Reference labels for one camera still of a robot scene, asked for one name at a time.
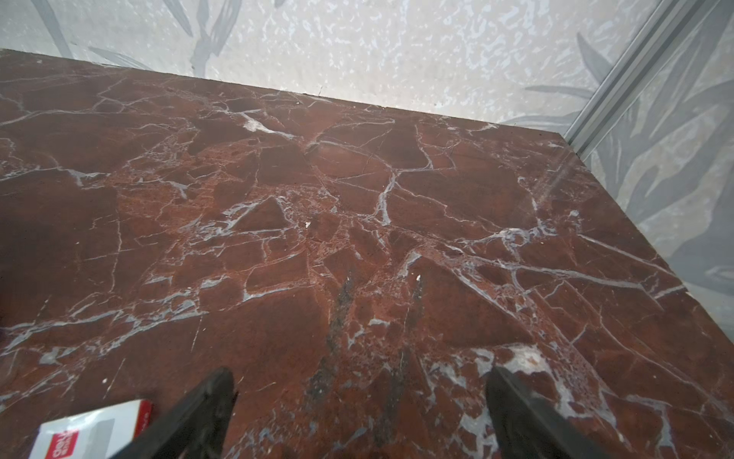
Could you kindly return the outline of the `white red staple box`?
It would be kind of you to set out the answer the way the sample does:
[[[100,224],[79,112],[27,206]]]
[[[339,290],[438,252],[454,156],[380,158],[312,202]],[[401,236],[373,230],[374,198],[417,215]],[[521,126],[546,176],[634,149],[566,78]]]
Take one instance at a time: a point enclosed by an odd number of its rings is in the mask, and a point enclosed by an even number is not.
[[[111,458],[147,428],[152,410],[135,400],[44,423],[30,459]]]

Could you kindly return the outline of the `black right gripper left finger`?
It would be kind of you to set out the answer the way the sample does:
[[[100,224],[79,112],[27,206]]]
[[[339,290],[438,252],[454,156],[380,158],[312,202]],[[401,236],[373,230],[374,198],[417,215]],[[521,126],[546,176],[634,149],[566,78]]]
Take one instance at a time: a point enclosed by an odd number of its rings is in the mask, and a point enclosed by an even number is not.
[[[237,396],[231,370],[220,367],[115,456],[221,458]]]

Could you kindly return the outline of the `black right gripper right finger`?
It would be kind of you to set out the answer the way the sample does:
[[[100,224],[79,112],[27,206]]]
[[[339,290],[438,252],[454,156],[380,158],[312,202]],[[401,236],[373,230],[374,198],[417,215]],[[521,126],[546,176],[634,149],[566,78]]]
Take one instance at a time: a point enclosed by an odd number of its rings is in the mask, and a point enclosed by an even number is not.
[[[487,374],[486,400],[504,458],[609,456],[504,367]]]

